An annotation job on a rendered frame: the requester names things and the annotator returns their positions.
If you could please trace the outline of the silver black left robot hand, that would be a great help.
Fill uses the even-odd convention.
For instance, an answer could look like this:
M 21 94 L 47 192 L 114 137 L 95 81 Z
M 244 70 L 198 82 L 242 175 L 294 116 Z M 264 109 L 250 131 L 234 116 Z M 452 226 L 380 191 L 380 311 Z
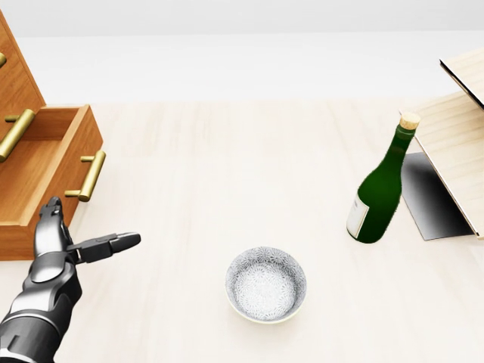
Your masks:
M 11 304 L 9 315 L 52 312 L 60 295 L 72 304 L 82 289 L 76 266 L 107 259 L 141 242 L 135 232 L 108 234 L 75 244 L 64 222 L 61 199 L 52 197 L 39 212 L 34 234 L 34 260 L 23 282 L 22 292 Z

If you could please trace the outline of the open wooden drawer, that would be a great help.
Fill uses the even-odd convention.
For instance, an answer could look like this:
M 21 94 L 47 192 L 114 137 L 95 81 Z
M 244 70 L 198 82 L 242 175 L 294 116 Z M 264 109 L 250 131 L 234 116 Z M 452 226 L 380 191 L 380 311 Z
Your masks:
M 31 260 L 39 212 L 59 197 L 70 224 L 79 203 L 66 197 L 86 180 L 103 139 L 90 106 L 43 107 L 0 163 L 0 261 Z

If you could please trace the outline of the wooden cabinet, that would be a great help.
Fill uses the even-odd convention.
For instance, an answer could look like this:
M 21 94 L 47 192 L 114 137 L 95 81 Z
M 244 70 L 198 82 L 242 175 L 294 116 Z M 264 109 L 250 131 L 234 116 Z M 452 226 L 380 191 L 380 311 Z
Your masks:
M 35 113 L 45 106 L 39 87 L 30 72 L 16 39 L 0 11 L 0 52 L 7 58 L 0 69 L 0 141 L 13 126 L 7 115 L 20 115 L 25 109 Z

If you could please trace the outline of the patterned grey white bowl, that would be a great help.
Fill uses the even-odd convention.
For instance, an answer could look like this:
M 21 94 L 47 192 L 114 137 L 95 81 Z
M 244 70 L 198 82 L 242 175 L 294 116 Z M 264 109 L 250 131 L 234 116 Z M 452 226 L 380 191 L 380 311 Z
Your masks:
M 225 293 L 231 307 L 257 324 L 279 324 L 302 308 L 307 280 L 289 253 L 274 247 L 254 247 L 237 255 L 225 273 Z

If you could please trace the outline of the green corked glass bottle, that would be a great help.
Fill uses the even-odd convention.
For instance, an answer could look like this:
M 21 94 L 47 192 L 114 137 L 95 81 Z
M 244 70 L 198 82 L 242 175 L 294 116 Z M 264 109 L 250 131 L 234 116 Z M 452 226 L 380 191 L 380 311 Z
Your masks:
M 346 230 L 353 239 L 372 244 L 389 227 L 402 195 L 404 158 L 419 123 L 416 113 L 401 114 L 384 158 L 359 185 L 346 220 Z

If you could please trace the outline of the pale wooden folding stand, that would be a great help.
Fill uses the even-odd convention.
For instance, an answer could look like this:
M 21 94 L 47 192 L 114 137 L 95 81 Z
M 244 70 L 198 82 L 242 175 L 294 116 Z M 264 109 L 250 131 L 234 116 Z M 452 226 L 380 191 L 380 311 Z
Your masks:
M 403 198 L 424 240 L 484 240 L 484 48 L 440 65 L 460 89 L 416 108 L 420 150 L 405 157 Z

